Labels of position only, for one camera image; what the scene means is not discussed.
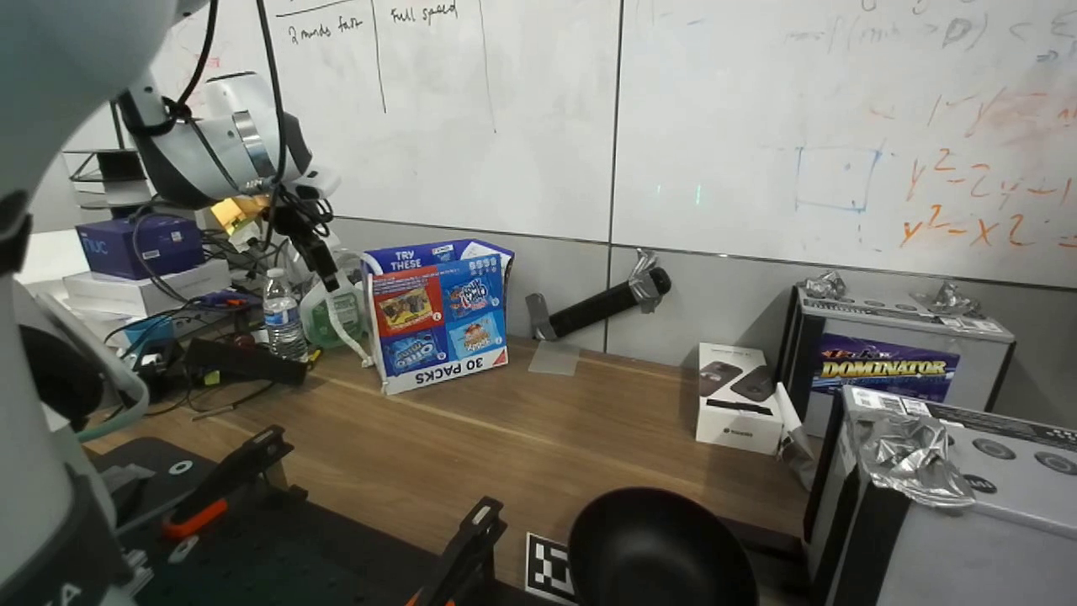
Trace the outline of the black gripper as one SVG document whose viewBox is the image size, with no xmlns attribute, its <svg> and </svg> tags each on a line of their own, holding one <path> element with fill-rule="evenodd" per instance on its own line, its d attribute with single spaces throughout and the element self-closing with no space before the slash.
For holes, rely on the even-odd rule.
<svg viewBox="0 0 1077 606">
<path fill-rule="evenodd" d="M 326 245 L 332 205 L 316 190 L 279 190 L 268 225 L 294 243 L 306 269 L 338 287 L 338 259 Z"/>
</svg>

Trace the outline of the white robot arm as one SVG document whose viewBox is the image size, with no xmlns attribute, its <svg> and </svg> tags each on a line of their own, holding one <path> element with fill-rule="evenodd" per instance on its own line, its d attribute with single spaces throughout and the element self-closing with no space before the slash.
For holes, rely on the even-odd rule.
<svg viewBox="0 0 1077 606">
<path fill-rule="evenodd" d="M 118 552 L 90 485 L 55 449 L 18 327 L 18 281 L 30 204 L 71 140 L 133 86 L 165 34 L 201 0 L 0 0 L 0 594 L 6 606 L 55 606 L 118 589 Z"/>
</svg>

